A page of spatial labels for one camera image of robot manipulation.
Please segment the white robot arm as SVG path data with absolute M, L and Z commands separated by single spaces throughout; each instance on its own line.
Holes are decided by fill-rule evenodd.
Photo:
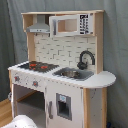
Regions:
M 11 128 L 38 128 L 34 121 L 26 115 L 18 115 L 11 122 Z

